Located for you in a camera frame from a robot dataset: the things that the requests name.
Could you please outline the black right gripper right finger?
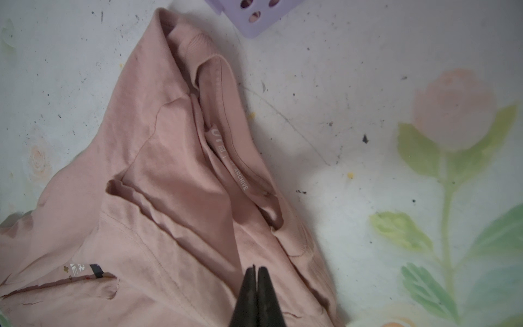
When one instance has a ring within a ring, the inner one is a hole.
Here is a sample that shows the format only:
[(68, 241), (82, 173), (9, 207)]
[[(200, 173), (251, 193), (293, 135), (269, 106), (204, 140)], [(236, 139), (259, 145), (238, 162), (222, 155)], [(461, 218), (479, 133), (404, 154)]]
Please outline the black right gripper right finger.
[(259, 327), (287, 326), (266, 267), (260, 267), (257, 274), (257, 311)]

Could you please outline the pink pixel-print t-shirt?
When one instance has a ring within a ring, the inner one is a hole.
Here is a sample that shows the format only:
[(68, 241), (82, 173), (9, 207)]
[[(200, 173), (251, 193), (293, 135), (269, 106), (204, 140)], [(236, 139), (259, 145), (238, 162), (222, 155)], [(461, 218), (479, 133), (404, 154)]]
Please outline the pink pixel-print t-shirt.
[(1, 229), (1, 313), (13, 326), (227, 326), (251, 266), (269, 270), (288, 326), (342, 325), (229, 63), (159, 8), (91, 144)]

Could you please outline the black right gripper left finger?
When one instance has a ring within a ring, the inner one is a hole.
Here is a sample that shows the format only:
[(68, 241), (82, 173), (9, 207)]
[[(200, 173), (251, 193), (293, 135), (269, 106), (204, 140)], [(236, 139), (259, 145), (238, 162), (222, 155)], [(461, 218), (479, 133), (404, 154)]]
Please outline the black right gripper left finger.
[(242, 281), (236, 306), (229, 327), (257, 326), (257, 279), (256, 267), (249, 267)]

